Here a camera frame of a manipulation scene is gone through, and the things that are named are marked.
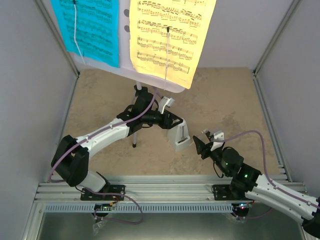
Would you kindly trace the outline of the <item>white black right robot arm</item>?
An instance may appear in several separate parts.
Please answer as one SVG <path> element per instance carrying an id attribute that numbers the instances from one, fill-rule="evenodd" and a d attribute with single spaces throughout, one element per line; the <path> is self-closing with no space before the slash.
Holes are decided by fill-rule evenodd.
<path id="1" fill-rule="evenodd" d="M 271 179 L 260 170 L 246 164 L 232 147 L 225 147 L 223 137 L 206 133 L 209 143 L 193 136 L 196 152 L 205 160 L 210 158 L 214 169 L 220 169 L 230 184 L 211 187 L 216 201 L 234 200 L 261 202 L 297 221 L 303 230 L 315 238 L 320 237 L 320 200 L 299 193 Z"/>

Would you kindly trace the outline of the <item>clear plastic bag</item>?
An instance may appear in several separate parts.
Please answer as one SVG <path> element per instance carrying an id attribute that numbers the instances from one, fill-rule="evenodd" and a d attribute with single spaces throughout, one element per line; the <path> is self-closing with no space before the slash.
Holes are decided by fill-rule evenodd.
<path id="1" fill-rule="evenodd" d="M 107 222 L 108 220 L 104 217 L 96 217 L 94 219 L 94 224 L 92 225 L 92 235 L 96 236 L 107 224 Z"/>

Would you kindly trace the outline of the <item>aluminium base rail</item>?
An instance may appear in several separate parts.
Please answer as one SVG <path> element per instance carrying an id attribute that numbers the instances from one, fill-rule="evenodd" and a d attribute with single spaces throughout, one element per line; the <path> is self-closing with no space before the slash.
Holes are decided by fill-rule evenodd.
<path id="1" fill-rule="evenodd" d="M 111 184 L 125 185 L 125 195 L 138 203 L 214 202 L 212 185 L 229 184 L 230 178 L 214 175 L 108 176 Z M 79 203 L 81 193 L 66 183 L 40 183 L 38 203 Z"/>

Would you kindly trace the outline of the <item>blue sheet music page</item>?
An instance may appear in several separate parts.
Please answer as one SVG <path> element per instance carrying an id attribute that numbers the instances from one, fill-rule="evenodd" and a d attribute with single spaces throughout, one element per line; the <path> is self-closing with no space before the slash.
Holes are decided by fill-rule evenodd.
<path id="1" fill-rule="evenodd" d="M 119 2 L 117 0 L 52 0 L 67 52 L 119 67 Z"/>

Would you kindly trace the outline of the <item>right circuit board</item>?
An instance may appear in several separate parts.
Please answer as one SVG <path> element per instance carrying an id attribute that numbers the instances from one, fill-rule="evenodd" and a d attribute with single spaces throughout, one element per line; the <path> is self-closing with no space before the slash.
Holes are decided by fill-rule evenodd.
<path id="1" fill-rule="evenodd" d="M 250 206 L 251 205 L 249 203 L 239 203 L 239 204 L 234 204 L 233 209 L 235 212 L 246 211 L 247 209 L 250 208 Z"/>

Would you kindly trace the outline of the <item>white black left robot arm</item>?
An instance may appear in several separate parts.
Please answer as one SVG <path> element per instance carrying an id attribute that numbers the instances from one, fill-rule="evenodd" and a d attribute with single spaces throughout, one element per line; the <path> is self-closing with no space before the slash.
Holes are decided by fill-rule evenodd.
<path id="1" fill-rule="evenodd" d="M 166 110 L 172 101 L 172 98 L 162 97 L 157 102 L 156 94 L 150 93 L 147 87 L 137 89 L 134 103 L 107 125 L 80 137 L 63 137 L 52 159 L 51 172 L 57 173 L 70 187 L 89 189 L 99 200 L 107 198 L 110 183 L 100 173 L 89 170 L 90 159 L 143 128 L 156 125 L 164 130 L 181 130 L 185 120 Z"/>

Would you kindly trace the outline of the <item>clear metronome cover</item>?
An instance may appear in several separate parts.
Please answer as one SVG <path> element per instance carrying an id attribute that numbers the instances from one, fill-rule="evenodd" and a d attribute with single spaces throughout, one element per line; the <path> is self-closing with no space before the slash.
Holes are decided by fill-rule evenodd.
<path id="1" fill-rule="evenodd" d="M 190 139 L 187 143 L 185 143 L 185 146 L 186 146 L 186 147 L 190 147 L 190 146 L 192 146 L 192 145 L 194 145 L 194 144 L 195 144 L 195 142 Z"/>

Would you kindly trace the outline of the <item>circuit board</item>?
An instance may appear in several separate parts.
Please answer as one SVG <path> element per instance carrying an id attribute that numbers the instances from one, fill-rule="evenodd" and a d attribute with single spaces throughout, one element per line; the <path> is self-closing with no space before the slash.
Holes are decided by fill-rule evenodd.
<path id="1" fill-rule="evenodd" d="M 94 206 L 94 210 L 96 212 L 110 212 L 110 211 L 113 211 L 116 207 L 117 207 L 117 204 L 114 202 L 102 203 L 102 204 L 96 204 Z"/>
<path id="2" fill-rule="evenodd" d="M 251 205 L 249 203 L 239 203 L 239 204 L 234 204 L 233 209 L 235 212 L 246 211 L 247 209 L 250 208 L 250 206 Z"/>

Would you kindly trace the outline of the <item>white music stand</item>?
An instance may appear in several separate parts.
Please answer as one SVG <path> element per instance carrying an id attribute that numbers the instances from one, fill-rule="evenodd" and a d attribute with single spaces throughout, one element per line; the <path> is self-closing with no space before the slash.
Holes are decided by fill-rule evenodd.
<path id="1" fill-rule="evenodd" d="M 121 77 L 126 77 L 136 81 L 135 96 L 132 104 L 129 105 L 123 112 L 121 112 L 112 122 L 86 135 L 78 137 L 74 141 L 72 149 L 79 146 L 88 148 L 90 151 L 94 149 L 103 149 L 106 146 L 124 139 L 130 135 L 136 135 L 136 132 L 143 126 L 141 117 L 152 112 L 159 112 L 152 110 L 152 105 L 156 101 L 157 91 L 153 94 L 149 93 L 147 88 L 141 86 L 142 83 L 153 87 L 163 87 L 165 81 L 150 75 L 138 73 L 135 70 L 119 67 L 114 68 L 106 63 L 88 59 L 86 65 L 80 61 L 78 55 L 74 55 L 74 60 L 81 63 L 85 69 L 94 68 L 110 72 Z"/>

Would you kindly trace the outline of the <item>black mounting plate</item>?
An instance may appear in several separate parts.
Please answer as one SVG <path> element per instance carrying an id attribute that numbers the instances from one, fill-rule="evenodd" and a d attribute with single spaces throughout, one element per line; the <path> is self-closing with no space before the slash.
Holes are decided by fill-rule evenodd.
<path id="1" fill-rule="evenodd" d="M 124 200 L 124 194 L 126 193 L 126 186 L 123 184 L 111 184 L 103 187 L 99 193 L 93 193 L 85 188 L 82 189 L 80 197 L 81 201 L 112 201 L 119 202 Z"/>
<path id="2" fill-rule="evenodd" d="M 249 200 L 245 196 L 235 197 L 228 184 L 214 184 L 211 186 L 211 192 L 213 193 L 214 199 L 216 201 L 244 201 Z"/>

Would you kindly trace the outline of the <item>white metronome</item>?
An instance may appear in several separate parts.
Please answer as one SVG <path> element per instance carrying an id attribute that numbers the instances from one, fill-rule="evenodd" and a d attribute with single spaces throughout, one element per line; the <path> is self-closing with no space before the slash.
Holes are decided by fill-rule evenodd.
<path id="1" fill-rule="evenodd" d="M 191 140 L 189 135 L 188 126 L 186 121 L 183 119 L 183 123 L 173 127 L 167 132 L 167 139 L 175 152 L 185 150 L 185 143 Z"/>

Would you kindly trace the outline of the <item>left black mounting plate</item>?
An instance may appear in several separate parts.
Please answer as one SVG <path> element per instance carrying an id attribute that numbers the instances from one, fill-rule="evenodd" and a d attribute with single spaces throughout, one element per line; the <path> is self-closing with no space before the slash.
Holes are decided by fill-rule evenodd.
<path id="1" fill-rule="evenodd" d="M 123 184 L 111 184 L 103 187 L 99 193 L 93 193 L 85 188 L 82 189 L 80 197 L 81 201 L 112 201 L 119 202 L 124 200 L 124 194 L 126 193 L 126 186 Z"/>

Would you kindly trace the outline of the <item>yellow sheet music page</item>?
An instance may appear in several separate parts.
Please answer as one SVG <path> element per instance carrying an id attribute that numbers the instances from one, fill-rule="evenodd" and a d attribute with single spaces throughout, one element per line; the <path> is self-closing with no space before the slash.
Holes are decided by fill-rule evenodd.
<path id="1" fill-rule="evenodd" d="M 216 7 L 214 0 L 132 0 L 130 60 L 141 74 L 190 89 Z"/>

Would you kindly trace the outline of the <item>left circuit board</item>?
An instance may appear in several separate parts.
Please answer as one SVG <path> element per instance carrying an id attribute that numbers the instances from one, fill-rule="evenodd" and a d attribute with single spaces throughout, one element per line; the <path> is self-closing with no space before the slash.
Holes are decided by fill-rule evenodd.
<path id="1" fill-rule="evenodd" d="M 116 207 L 117 207 L 117 204 L 114 202 L 102 203 L 102 204 L 96 204 L 94 206 L 94 210 L 96 212 L 110 212 L 110 211 L 113 211 Z"/>

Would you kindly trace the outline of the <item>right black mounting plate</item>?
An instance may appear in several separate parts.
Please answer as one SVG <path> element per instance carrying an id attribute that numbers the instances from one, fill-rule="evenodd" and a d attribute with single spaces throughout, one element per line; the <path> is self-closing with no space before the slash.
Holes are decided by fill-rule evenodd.
<path id="1" fill-rule="evenodd" d="M 244 201 L 249 200 L 245 196 L 235 197 L 228 184 L 214 184 L 211 186 L 211 192 L 213 193 L 214 199 L 216 201 Z"/>

